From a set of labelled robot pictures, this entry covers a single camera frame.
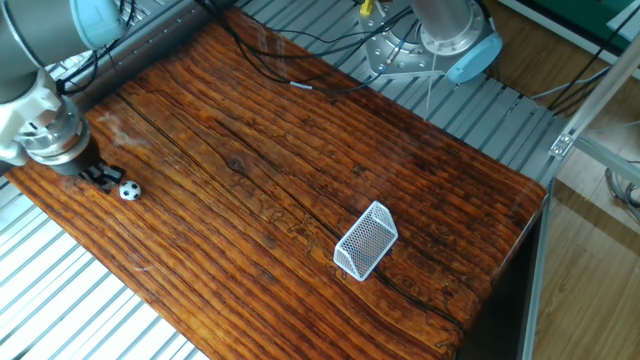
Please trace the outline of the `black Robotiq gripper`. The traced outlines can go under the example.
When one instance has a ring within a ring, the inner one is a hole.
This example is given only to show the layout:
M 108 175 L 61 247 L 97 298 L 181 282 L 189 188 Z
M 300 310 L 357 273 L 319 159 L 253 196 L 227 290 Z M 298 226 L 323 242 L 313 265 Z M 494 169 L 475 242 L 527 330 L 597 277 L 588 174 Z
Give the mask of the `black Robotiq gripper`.
M 93 187 L 109 194 L 114 183 L 121 183 L 125 170 L 103 162 L 100 149 L 94 137 L 91 137 L 86 148 L 75 158 L 59 165 L 51 165 L 57 173 L 65 176 L 79 176 Z

